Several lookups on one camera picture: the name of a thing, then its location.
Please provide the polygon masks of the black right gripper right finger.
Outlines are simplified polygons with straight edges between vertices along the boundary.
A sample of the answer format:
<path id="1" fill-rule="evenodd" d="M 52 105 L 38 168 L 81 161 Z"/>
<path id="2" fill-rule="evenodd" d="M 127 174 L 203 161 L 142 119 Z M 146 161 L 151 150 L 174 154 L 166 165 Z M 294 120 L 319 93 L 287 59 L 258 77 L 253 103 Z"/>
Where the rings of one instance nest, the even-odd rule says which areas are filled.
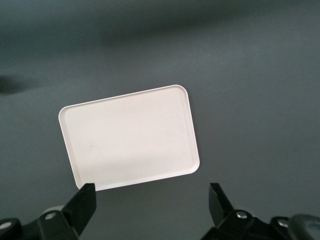
<path id="1" fill-rule="evenodd" d="M 245 210 L 235 209 L 219 183 L 209 186 L 208 206 L 214 227 L 203 240 L 271 240 L 270 226 Z"/>

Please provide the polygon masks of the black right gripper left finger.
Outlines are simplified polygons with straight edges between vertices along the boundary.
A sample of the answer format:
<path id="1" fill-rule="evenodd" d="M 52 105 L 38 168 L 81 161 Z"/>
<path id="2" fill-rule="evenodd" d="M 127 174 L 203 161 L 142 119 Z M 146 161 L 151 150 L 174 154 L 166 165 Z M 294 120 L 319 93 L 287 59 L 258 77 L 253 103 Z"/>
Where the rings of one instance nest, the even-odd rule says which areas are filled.
<path id="1" fill-rule="evenodd" d="M 27 240 L 78 240 L 97 208 L 94 183 L 86 183 L 60 210 L 50 210 L 24 227 Z"/>

